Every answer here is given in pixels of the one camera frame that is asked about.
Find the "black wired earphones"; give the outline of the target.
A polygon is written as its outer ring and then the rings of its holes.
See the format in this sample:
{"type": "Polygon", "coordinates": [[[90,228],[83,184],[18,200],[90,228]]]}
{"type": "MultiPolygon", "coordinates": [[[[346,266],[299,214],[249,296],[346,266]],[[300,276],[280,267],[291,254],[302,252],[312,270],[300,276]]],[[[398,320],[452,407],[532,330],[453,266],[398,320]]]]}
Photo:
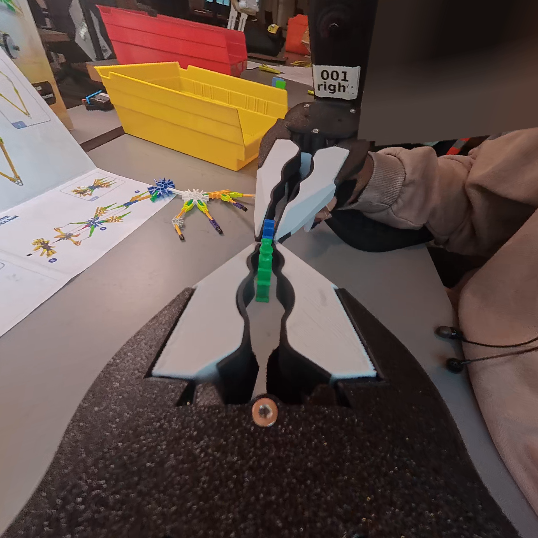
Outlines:
{"type": "Polygon", "coordinates": [[[473,346],[485,347],[488,349],[508,350],[508,352],[506,353],[498,353],[498,354],[494,354],[490,356],[484,356],[484,357],[474,358],[474,359],[469,359],[469,360],[449,358],[446,361],[446,368],[452,373],[461,373],[463,372],[465,367],[473,363],[487,361],[487,360],[503,359],[503,358],[513,357],[519,354],[528,354],[528,353],[537,351],[537,345],[536,345],[537,337],[534,337],[534,338],[531,338],[530,340],[526,340],[526,341],[516,343],[516,344],[486,344],[482,342],[468,340],[461,331],[459,331],[453,326],[438,326],[435,329],[435,334],[438,337],[445,340],[457,340],[461,343],[465,343],[465,344],[469,344],[473,346]]]}

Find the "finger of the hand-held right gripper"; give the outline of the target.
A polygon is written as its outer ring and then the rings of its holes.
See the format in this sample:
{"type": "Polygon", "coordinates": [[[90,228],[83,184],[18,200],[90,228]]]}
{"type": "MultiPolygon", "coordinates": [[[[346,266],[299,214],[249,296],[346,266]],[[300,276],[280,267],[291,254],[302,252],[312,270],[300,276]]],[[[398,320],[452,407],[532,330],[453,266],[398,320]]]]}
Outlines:
{"type": "Polygon", "coordinates": [[[254,203],[254,236],[260,240],[266,219],[275,219],[277,204],[284,198],[287,182],[299,174],[300,149],[289,139],[277,139],[258,168],[254,203]]]}
{"type": "Polygon", "coordinates": [[[279,241],[300,228],[312,226],[315,216],[332,200],[335,178],[348,155],[349,150],[342,147],[328,147],[315,153],[313,170],[299,183],[296,197],[286,204],[274,240],[279,241]]]}

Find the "yellow plastic bin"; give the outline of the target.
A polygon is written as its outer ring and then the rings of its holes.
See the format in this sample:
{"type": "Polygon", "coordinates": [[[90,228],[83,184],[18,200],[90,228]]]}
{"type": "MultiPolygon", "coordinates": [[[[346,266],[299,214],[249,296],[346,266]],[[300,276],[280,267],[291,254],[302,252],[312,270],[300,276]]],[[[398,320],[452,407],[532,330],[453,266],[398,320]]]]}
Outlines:
{"type": "Polygon", "coordinates": [[[96,71],[125,133],[233,171],[288,111],[284,89],[177,62],[96,71]]]}

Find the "person's right hand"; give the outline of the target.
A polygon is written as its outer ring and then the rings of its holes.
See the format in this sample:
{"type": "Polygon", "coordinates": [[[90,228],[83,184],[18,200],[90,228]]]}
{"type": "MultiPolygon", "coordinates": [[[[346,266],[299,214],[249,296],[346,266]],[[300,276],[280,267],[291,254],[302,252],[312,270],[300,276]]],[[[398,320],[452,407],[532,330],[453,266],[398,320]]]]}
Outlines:
{"type": "Polygon", "coordinates": [[[373,159],[368,153],[361,170],[337,187],[335,195],[331,201],[328,202],[328,204],[314,217],[314,221],[310,229],[313,229],[321,222],[331,218],[331,213],[335,209],[348,207],[356,203],[361,193],[367,186],[372,173],[373,159]]]}

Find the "green and blue toy assembly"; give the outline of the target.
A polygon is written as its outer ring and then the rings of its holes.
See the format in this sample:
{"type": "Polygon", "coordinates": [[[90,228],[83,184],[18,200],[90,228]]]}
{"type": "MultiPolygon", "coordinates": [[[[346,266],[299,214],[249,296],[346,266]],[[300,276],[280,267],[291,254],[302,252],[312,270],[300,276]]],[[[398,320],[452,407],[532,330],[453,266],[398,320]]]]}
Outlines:
{"type": "Polygon", "coordinates": [[[256,301],[268,303],[273,264],[273,239],[275,221],[265,219],[262,226],[261,238],[258,242],[258,269],[256,283],[256,301]]]}

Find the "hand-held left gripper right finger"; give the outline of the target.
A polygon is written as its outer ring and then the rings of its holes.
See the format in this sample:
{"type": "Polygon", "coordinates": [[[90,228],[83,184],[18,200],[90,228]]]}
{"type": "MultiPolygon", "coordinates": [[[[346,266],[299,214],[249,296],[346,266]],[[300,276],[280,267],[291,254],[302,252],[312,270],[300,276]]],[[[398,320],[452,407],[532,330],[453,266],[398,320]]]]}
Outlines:
{"type": "Polygon", "coordinates": [[[375,378],[337,286],[285,246],[276,245],[274,256],[286,375],[309,382],[375,378]]]}

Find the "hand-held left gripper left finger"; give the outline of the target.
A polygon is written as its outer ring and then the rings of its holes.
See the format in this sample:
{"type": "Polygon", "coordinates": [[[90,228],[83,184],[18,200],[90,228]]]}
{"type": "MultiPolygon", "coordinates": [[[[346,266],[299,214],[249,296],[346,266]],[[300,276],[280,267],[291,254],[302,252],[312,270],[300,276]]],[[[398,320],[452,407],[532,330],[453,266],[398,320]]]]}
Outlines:
{"type": "Polygon", "coordinates": [[[252,243],[199,281],[159,352],[152,377],[233,382],[252,357],[247,306],[253,301],[252,243]]]}

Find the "small black device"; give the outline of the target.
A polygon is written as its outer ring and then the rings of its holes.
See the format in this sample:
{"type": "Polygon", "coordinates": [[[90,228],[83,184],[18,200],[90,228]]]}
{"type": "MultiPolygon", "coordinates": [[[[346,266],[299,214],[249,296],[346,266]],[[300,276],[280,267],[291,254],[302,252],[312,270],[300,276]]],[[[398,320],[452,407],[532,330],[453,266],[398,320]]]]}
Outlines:
{"type": "Polygon", "coordinates": [[[111,111],[114,109],[110,96],[104,91],[96,91],[87,95],[81,102],[87,111],[111,111]]]}

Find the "black printed cardboard box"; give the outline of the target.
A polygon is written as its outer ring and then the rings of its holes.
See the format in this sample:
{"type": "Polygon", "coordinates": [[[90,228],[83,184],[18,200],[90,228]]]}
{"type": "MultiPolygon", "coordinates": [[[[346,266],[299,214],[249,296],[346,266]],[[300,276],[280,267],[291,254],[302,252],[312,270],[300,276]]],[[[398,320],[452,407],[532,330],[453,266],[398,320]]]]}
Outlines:
{"type": "Polygon", "coordinates": [[[74,42],[91,61],[111,60],[115,53],[98,8],[101,1],[68,1],[74,42]]]}

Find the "white toy instruction sheet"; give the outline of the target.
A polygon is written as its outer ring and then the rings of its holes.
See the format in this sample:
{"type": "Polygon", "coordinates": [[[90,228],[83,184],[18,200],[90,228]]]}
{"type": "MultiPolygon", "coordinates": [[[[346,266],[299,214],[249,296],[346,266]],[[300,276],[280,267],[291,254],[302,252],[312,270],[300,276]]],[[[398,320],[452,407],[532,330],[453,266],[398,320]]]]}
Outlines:
{"type": "Polygon", "coordinates": [[[95,166],[1,51],[1,335],[172,199],[95,166]]]}

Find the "person's beige sweatshirt torso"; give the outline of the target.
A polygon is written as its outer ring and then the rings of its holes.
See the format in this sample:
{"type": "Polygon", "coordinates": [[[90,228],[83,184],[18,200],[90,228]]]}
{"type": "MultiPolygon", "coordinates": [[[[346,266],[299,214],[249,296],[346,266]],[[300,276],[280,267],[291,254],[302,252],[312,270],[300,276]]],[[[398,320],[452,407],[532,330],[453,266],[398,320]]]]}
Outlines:
{"type": "MultiPolygon", "coordinates": [[[[460,328],[469,340],[506,345],[537,336],[537,226],[527,223],[460,290],[460,328]]],[[[537,512],[537,351],[469,367],[498,452],[537,512]]]]}

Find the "orange plastic object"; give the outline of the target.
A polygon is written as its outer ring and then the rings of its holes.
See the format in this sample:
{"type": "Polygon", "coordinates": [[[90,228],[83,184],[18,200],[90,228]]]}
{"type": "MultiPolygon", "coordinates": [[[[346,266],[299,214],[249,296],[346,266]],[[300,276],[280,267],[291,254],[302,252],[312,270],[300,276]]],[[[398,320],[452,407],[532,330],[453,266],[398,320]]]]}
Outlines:
{"type": "Polygon", "coordinates": [[[309,55],[307,46],[302,42],[305,32],[308,30],[308,17],[296,15],[288,18],[285,51],[300,55],[309,55]]]}

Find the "stack of red plastic bins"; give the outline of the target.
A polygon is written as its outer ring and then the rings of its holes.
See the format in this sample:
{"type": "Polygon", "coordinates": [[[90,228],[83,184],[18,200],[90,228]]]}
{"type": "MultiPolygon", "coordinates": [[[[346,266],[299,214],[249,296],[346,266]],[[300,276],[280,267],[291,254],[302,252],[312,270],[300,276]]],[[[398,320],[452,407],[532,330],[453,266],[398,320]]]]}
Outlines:
{"type": "Polygon", "coordinates": [[[245,35],[209,24],[98,6],[119,64],[178,62],[239,77],[247,68],[245,35]]]}

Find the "yellow toy set box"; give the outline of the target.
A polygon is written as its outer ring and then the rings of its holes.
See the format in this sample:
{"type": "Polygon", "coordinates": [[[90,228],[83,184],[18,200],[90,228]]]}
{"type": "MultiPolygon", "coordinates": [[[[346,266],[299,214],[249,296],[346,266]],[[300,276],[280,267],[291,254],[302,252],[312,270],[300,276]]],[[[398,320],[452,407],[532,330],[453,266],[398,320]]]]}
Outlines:
{"type": "Polygon", "coordinates": [[[1,111],[18,129],[41,123],[44,116],[37,111],[36,98],[11,74],[14,68],[5,66],[10,62],[26,77],[43,104],[68,130],[73,129],[28,1],[1,1],[1,111]]]}

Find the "person's right forearm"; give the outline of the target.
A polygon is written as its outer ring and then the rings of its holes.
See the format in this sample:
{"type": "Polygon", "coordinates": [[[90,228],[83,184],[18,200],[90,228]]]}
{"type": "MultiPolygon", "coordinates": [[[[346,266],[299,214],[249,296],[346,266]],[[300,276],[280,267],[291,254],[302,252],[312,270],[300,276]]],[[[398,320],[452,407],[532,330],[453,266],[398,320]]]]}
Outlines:
{"type": "Polygon", "coordinates": [[[447,251],[537,256],[537,128],[487,139],[467,156],[431,147],[370,152],[368,182],[333,218],[400,230],[426,228],[447,251]]]}

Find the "grey desk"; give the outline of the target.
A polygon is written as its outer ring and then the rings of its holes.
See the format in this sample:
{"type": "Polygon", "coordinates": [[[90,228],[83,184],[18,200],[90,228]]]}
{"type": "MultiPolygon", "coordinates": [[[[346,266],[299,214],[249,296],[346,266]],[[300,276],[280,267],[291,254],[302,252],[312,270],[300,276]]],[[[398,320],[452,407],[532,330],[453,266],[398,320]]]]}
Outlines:
{"type": "MultiPolygon", "coordinates": [[[[1,532],[42,479],[106,363],[185,287],[252,243],[253,209],[211,206],[223,236],[195,213],[181,242],[171,227],[180,203],[171,201],[1,337],[1,532]]],[[[444,368],[458,350],[434,329],[454,325],[453,309],[427,248],[361,252],[325,224],[285,246],[352,293],[413,353],[494,499],[523,537],[536,537],[537,517],[499,458],[467,377],[444,368]]]]}

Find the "multicoloured toy hand assembly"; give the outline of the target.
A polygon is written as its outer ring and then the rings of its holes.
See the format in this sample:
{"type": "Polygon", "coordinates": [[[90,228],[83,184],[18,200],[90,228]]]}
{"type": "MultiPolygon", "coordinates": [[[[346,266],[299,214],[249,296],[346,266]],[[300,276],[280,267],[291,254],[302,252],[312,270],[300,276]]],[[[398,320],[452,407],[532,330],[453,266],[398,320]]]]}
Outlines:
{"type": "Polygon", "coordinates": [[[239,198],[256,198],[255,194],[245,194],[229,189],[223,189],[219,191],[204,191],[200,189],[186,189],[179,190],[175,188],[174,183],[166,178],[161,178],[155,181],[154,185],[150,185],[147,188],[152,202],[160,199],[168,198],[171,196],[178,196],[182,200],[182,207],[180,212],[171,220],[172,225],[179,237],[184,242],[185,236],[182,232],[184,227],[185,215],[193,208],[197,208],[198,211],[203,213],[209,220],[213,229],[219,234],[223,235],[223,231],[218,222],[212,217],[209,212],[207,203],[210,200],[221,200],[226,202],[241,211],[247,212],[247,207],[237,201],[239,198]]]}

